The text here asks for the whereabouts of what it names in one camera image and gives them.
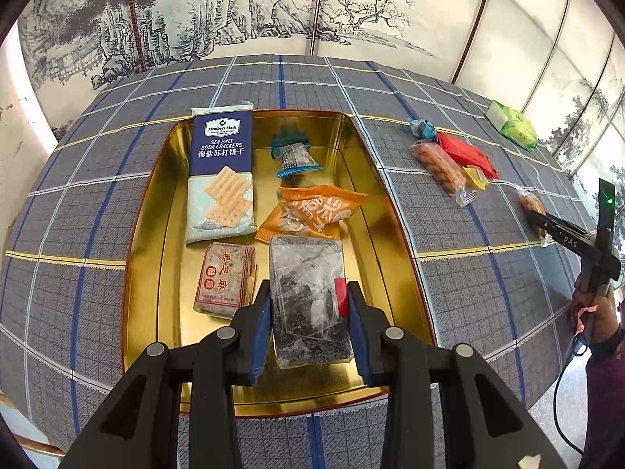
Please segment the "person's right hand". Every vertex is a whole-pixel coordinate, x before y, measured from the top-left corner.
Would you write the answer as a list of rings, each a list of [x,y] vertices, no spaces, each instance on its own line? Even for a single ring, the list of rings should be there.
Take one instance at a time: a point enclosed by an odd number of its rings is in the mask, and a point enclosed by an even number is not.
[[[572,295],[572,311],[576,325],[583,325],[587,345],[607,341],[620,328],[612,285],[601,285],[597,293],[583,292],[582,275],[576,278]]]

